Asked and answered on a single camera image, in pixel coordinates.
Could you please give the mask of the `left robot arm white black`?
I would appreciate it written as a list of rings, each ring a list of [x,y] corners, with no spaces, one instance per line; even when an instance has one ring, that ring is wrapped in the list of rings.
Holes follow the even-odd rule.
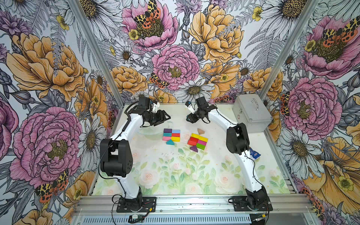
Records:
[[[143,208],[141,188],[130,175],[133,166],[130,142],[145,123],[157,126],[171,119],[159,107],[160,103],[157,101],[148,97],[140,97],[138,101],[130,104],[124,110],[127,120],[120,130],[111,138],[103,139],[100,143],[99,169],[108,176],[109,180],[117,180],[122,188],[119,201],[121,212],[124,210],[138,212]]]

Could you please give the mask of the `yellow block long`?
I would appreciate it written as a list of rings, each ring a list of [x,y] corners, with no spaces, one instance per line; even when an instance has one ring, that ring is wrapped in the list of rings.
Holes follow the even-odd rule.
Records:
[[[198,134],[194,134],[194,133],[191,134],[191,137],[196,138],[196,139],[200,138],[200,136]]]

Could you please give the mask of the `purple triangle block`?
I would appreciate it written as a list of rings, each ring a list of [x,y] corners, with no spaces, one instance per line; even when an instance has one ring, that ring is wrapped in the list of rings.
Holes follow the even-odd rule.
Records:
[[[197,149],[196,146],[191,146],[190,149],[191,149],[192,151],[194,151],[194,152],[198,152],[198,149]]]

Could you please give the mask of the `natural wood triangle block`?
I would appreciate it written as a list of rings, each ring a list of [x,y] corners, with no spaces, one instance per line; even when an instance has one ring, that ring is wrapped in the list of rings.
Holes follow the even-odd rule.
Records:
[[[203,134],[205,134],[205,131],[204,131],[204,130],[202,130],[202,129],[200,129],[200,128],[198,128],[198,129],[197,129],[197,131],[198,131],[198,134],[199,134],[199,135],[203,135]]]

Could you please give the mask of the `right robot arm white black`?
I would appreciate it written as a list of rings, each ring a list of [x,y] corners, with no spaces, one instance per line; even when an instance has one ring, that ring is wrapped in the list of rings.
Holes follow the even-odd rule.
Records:
[[[246,200],[232,202],[240,203],[250,211],[273,210],[272,203],[268,197],[265,186],[259,181],[255,171],[255,161],[250,157],[250,141],[246,125],[244,123],[235,123],[220,112],[216,105],[209,104],[205,97],[196,99],[196,106],[190,101],[185,103],[190,111],[186,121],[196,123],[198,120],[207,119],[208,123],[215,123],[226,132],[226,147],[237,159],[241,172],[244,176]]]

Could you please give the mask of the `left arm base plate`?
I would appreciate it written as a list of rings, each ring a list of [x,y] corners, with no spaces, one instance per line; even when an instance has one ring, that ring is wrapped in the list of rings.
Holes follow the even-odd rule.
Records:
[[[138,199],[119,199],[117,203],[117,213],[151,213],[156,210],[157,198],[154,196],[142,197]]]

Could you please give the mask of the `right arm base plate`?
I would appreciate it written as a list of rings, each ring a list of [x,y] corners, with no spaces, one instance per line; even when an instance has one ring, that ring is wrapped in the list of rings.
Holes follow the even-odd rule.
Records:
[[[271,212],[273,206],[269,197],[256,200],[251,196],[232,196],[228,202],[235,212]]]

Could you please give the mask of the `magenta block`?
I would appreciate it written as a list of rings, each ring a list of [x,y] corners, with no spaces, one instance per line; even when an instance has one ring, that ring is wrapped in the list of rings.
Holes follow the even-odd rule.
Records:
[[[206,144],[207,144],[207,142],[205,142],[205,141],[202,141],[202,140],[198,140],[198,142],[197,142],[198,144],[201,144],[201,145],[204,145],[204,146],[206,146]]]

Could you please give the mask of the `green block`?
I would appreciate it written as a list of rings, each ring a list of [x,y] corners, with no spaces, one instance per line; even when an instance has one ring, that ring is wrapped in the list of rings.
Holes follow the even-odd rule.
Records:
[[[196,144],[196,147],[198,148],[198,149],[201,149],[201,150],[205,150],[205,145],[203,145],[203,144],[200,144],[200,143],[197,143]]]

